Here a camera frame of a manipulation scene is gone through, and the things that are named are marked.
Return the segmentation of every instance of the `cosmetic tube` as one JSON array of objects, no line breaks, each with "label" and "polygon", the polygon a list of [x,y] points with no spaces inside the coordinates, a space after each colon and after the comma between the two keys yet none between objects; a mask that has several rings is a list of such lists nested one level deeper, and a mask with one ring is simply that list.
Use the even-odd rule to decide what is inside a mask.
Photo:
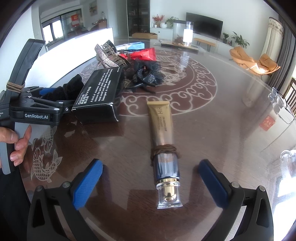
[{"label": "cosmetic tube", "polygon": [[[169,101],[147,102],[154,146],[173,144],[173,122]],[[158,190],[158,209],[183,206],[180,201],[180,172],[176,153],[154,156],[154,177]]]}]

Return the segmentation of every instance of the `orange lounge chair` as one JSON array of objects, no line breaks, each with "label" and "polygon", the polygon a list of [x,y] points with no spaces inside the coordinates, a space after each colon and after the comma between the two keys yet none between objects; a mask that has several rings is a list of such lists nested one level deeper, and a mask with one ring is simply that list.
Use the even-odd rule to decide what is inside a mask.
[{"label": "orange lounge chair", "polygon": [[231,49],[232,59],[242,68],[248,70],[254,75],[271,74],[277,71],[280,66],[274,62],[267,54],[263,54],[259,60],[249,57],[241,46]]}]

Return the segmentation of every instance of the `hand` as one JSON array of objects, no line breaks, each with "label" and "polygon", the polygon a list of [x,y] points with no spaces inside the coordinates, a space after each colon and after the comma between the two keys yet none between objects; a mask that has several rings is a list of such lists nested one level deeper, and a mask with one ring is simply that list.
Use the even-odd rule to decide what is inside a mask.
[{"label": "hand", "polygon": [[31,138],[32,127],[28,126],[24,137],[19,139],[18,135],[11,129],[0,127],[0,142],[15,143],[15,151],[11,153],[10,160],[14,162],[14,166],[21,164],[26,154],[28,143]]}]

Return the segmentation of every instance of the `television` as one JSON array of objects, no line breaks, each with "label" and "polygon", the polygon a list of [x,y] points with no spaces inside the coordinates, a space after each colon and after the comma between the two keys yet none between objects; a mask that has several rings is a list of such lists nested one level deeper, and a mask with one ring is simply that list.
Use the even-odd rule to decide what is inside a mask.
[{"label": "television", "polygon": [[186,21],[194,22],[193,32],[217,39],[221,38],[223,21],[194,13],[186,13]]}]

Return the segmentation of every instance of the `gray curtain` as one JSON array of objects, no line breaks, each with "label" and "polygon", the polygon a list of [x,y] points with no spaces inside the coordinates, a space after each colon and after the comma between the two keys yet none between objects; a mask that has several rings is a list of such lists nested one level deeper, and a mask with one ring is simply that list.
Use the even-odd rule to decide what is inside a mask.
[{"label": "gray curtain", "polygon": [[267,82],[267,84],[270,87],[274,87],[277,90],[280,90],[286,79],[288,70],[291,66],[295,49],[295,37],[293,36],[286,22],[281,18],[281,16],[279,16],[279,21],[282,23],[284,27],[283,42],[281,44],[281,50],[279,52],[279,57],[277,60],[277,64],[281,68],[278,71],[272,73],[271,77]]}]

